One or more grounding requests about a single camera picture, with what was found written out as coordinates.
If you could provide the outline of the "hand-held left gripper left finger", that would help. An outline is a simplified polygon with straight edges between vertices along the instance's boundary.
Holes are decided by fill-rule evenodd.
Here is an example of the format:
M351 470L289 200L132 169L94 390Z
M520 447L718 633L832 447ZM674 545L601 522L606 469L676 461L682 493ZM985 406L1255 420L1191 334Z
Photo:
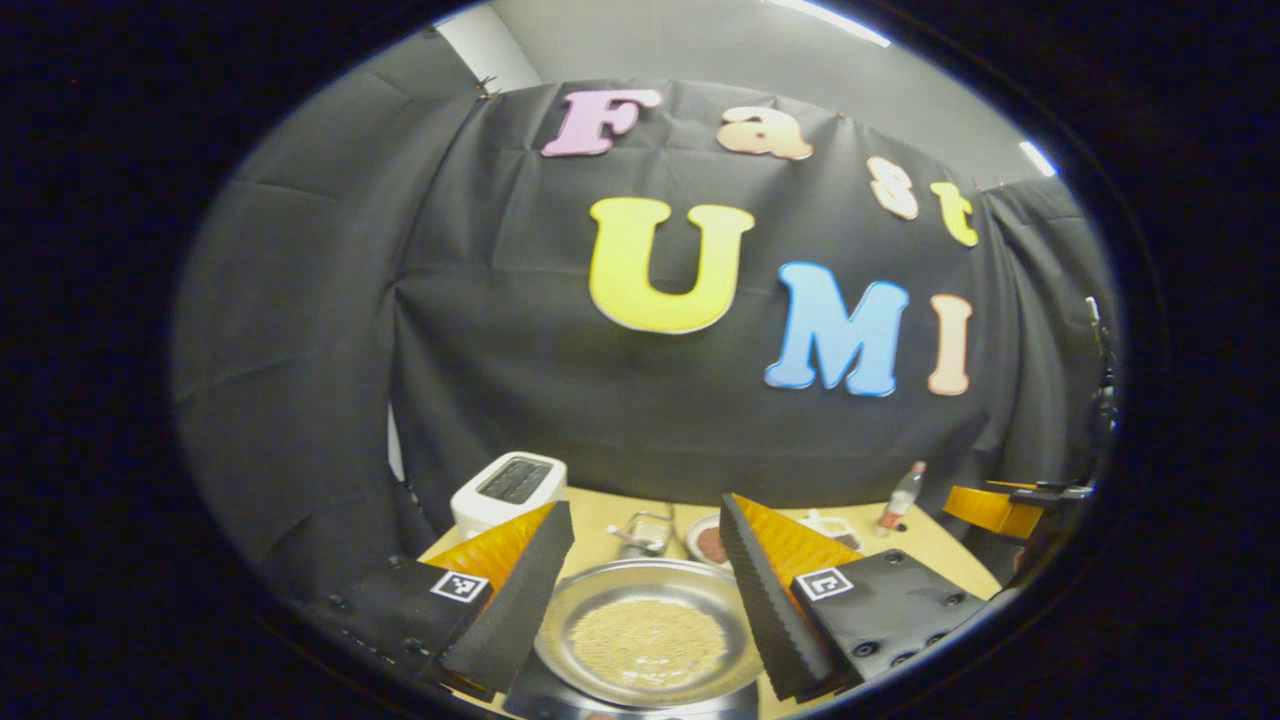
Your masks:
M570 503L544 503L426 561L388 559L300 611L401 682L490 701L529 659L573 542Z

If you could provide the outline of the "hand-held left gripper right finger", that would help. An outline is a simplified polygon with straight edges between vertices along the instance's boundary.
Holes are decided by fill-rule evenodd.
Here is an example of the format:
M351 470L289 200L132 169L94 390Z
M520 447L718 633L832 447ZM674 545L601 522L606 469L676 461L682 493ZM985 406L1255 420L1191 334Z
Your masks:
M986 600L901 550L864 555L740 495L719 536L780 700L841 693L924 653Z

